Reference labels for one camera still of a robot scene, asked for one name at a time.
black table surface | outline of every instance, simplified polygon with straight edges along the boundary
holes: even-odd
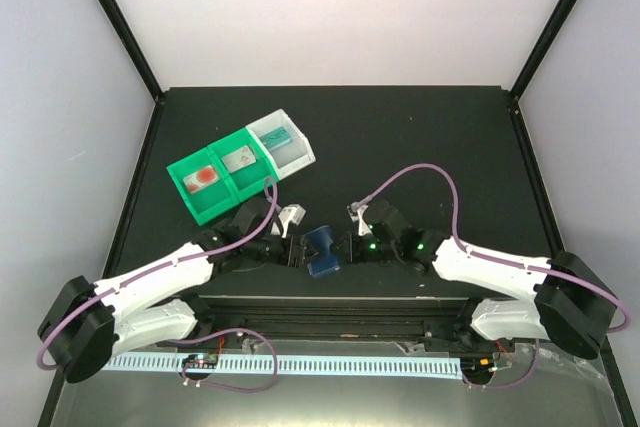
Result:
[[[440,165],[460,194],[460,236],[522,255],[549,255],[516,135],[499,87],[194,87],[168,91],[114,275],[129,272],[194,238],[199,227],[166,166],[276,110],[307,136],[316,162],[279,183],[280,203],[307,210],[296,232],[330,224],[353,228],[346,206],[399,169]],[[416,227],[451,229],[452,197],[435,172],[415,171],[381,198]],[[199,287],[201,295],[455,298],[486,295],[464,283],[398,265],[345,266],[313,279],[306,269],[266,265]]]

white wall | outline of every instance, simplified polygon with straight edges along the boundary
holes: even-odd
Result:
[[[522,108],[566,247],[635,314],[611,336],[640,415],[640,0],[579,0]]]
[[[510,88],[557,0],[118,0],[164,88]]]
[[[0,412],[36,425],[36,329],[100,275],[153,107],[96,0],[0,0]]]

white cable tray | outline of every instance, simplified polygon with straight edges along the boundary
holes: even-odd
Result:
[[[102,370],[176,373],[182,370],[182,361],[189,355],[126,352],[111,359]],[[222,354],[215,368],[189,368],[188,372],[270,374],[273,372],[273,358],[270,355]],[[462,379],[458,359],[434,357],[279,355],[278,374]]]

compartment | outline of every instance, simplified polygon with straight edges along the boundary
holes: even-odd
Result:
[[[191,193],[184,182],[185,177],[211,165],[218,174],[218,180],[200,191]],[[194,216],[198,225],[202,225],[235,206],[238,193],[227,171],[211,156],[207,149],[201,149],[167,167],[182,200]]]
[[[227,164],[229,165],[225,164],[225,157],[234,155],[244,146],[251,149],[251,153],[255,157],[253,163],[240,166],[237,159],[227,159]],[[257,145],[254,137],[246,129],[241,129],[224,139],[214,142],[209,145],[208,149],[212,156],[216,156],[229,173],[229,178],[234,183],[241,202],[262,192],[265,177],[270,175],[276,181],[278,180],[278,175],[270,159],[265,156],[264,151]]]
[[[280,128],[287,131],[291,140],[286,145],[276,145],[275,148],[269,150],[260,141],[260,137]],[[273,160],[279,179],[288,177],[316,160],[309,141],[282,109],[247,125],[247,130],[252,134],[254,141],[258,143],[265,156]]]

black metal frame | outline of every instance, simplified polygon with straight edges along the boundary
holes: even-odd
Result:
[[[149,64],[147,63],[138,42],[136,41],[131,29],[129,28],[127,21],[122,14],[122,11],[118,7],[115,0],[99,0],[103,9],[105,10],[109,20],[111,21],[114,29],[118,33],[125,49],[129,53],[133,63],[135,64],[140,76],[144,80],[152,98],[156,101],[156,106],[151,117],[149,128],[142,146],[140,157],[136,165],[136,169],[133,175],[131,186],[127,194],[126,202],[122,212],[122,216],[118,223],[118,228],[115,233],[111,251],[106,262],[104,274],[109,275],[118,264],[124,239],[126,238],[131,215],[135,207],[136,199],[138,197],[142,178],[147,165],[149,154],[154,143],[155,135],[157,132],[160,117],[162,115],[164,98],[163,91],[158,84]],[[569,16],[573,6],[577,0],[559,0],[551,17],[545,25],[538,41],[536,42],[531,54],[529,55],[525,65],[523,66],[516,82],[514,83],[511,91],[511,103],[509,107],[509,113],[513,122],[513,129],[517,136],[522,158],[529,175],[531,187],[533,189],[534,196],[538,205],[539,215],[542,219],[545,234],[549,243],[549,247],[552,255],[555,255],[558,251],[563,249],[562,238],[555,221],[551,204],[544,187],[544,182],[540,174],[531,141],[527,133],[527,129],[524,123],[524,119],[521,115],[521,109],[518,104],[519,99],[522,97],[527,86],[531,82],[535,72],[542,63],[546,53],[551,47],[558,32],[562,28],[565,20]],[[629,397],[625,391],[620,372],[618,370],[613,352],[609,346],[608,341],[605,342],[605,347],[602,349],[602,360],[606,369],[607,376],[611,383],[613,392],[615,394],[616,404],[623,423],[627,427],[637,426],[637,422],[631,408]],[[49,396],[47,397],[42,416],[40,418],[39,426],[46,427],[51,424],[55,407],[58,402],[60,392],[62,390],[64,380],[60,373],[57,373]]]
[[[151,71],[151,67],[147,62],[144,54],[142,53],[142,49],[138,45],[138,41],[133,35],[133,32],[129,28],[129,24],[127,23],[127,19],[124,18],[120,7],[116,0],[98,0],[100,5],[104,9],[104,12],[107,14],[111,25],[115,29],[118,37],[122,41],[122,45],[127,50],[129,57],[133,61],[133,65],[135,65],[140,77],[144,81],[147,89],[149,89],[149,93],[153,98],[154,102],[158,102],[162,100],[164,97],[164,91],[158,84],[155,75]]]

